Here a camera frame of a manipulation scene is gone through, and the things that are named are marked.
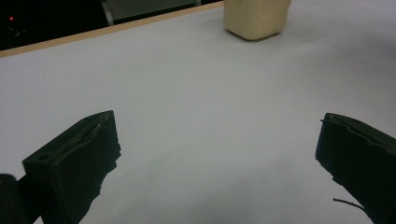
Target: white table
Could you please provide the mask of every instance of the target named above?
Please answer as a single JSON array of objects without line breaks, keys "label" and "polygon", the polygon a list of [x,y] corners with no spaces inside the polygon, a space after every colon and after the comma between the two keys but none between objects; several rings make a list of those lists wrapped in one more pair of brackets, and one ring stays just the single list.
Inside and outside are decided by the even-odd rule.
[{"label": "white table", "polygon": [[122,156],[81,223],[371,223],[315,149],[326,112],[396,136],[395,8],[296,0],[247,42],[219,7],[2,58],[0,171],[113,109]]}]

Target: wooden table edge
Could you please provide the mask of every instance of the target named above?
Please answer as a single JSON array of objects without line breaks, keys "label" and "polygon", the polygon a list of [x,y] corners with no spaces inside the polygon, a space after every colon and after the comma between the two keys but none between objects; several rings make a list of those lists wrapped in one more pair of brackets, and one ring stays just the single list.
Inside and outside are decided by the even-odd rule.
[{"label": "wooden table edge", "polygon": [[59,45],[71,43],[71,42],[86,39],[86,38],[96,37],[99,35],[106,35],[106,34],[114,33],[117,31],[126,30],[126,29],[137,27],[137,26],[150,24],[150,23],[153,23],[156,21],[164,21],[164,20],[172,19],[174,17],[184,16],[184,15],[188,15],[191,13],[200,12],[200,11],[208,10],[208,9],[215,8],[215,7],[222,7],[222,6],[223,6],[223,2],[216,2],[216,3],[212,3],[212,4],[199,6],[199,7],[191,7],[191,8],[183,9],[180,11],[166,13],[166,14],[162,14],[159,16],[154,16],[154,17],[150,17],[150,18],[146,18],[146,19],[142,19],[142,20],[138,20],[138,21],[125,22],[122,24],[109,26],[106,28],[93,30],[93,31],[89,31],[89,32],[85,32],[85,33],[81,33],[81,34],[77,34],[77,35],[69,35],[69,36],[52,39],[52,40],[48,40],[48,41],[44,41],[44,42],[40,42],[40,43],[36,43],[36,44],[32,44],[32,45],[18,47],[15,49],[6,49],[6,50],[0,51],[0,58],[4,58],[4,57],[16,55],[16,54],[22,54],[25,52],[30,52],[30,51],[34,51],[34,50],[38,50],[38,49],[45,49],[45,48],[49,48],[49,47],[59,46]]}]

